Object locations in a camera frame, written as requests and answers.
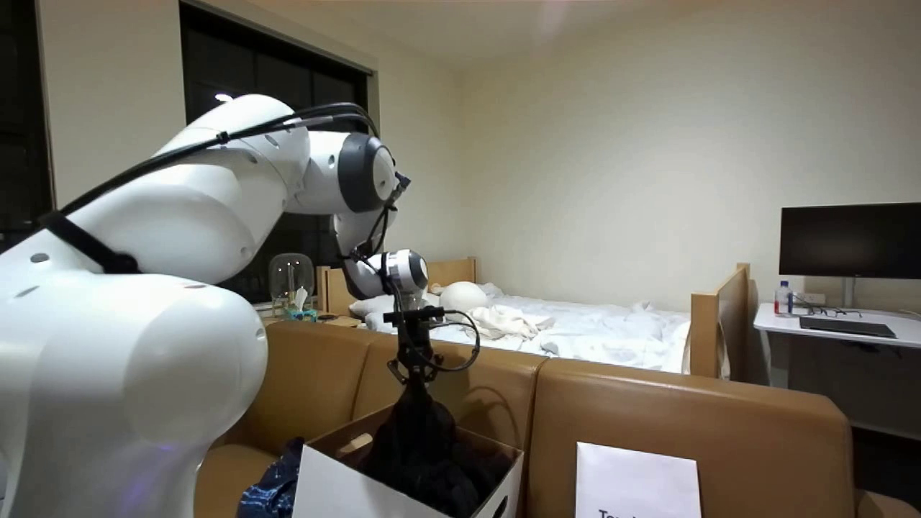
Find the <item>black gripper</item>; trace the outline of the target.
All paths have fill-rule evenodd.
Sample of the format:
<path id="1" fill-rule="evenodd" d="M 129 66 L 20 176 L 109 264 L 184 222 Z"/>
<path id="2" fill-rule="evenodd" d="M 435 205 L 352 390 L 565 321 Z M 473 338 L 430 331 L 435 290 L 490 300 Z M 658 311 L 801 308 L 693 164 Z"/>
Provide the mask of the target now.
<path id="1" fill-rule="evenodd" d="M 385 313 L 385 321 L 397 327 L 397 354 L 389 369 L 402 384 L 433 382 L 444 369 L 444 360 L 430 338 L 430 331 L 441 317 L 444 311 L 435 305 Z"/>

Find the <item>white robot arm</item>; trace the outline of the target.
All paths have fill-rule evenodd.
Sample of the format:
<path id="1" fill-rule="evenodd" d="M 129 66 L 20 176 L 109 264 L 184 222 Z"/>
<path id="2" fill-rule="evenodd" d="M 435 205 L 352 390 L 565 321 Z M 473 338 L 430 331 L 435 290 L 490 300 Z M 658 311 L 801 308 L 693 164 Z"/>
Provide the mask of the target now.
<path id="1" fill-rule="evenodd" d="M 192 518 L 207 449 L 268 369 L 228 287 L 284 212 L 325 216 L 356 297 L 414 305 L 384 248 L 410 187 L 368 115 L 231 97 L 0 255 L 0 518 Z"/>

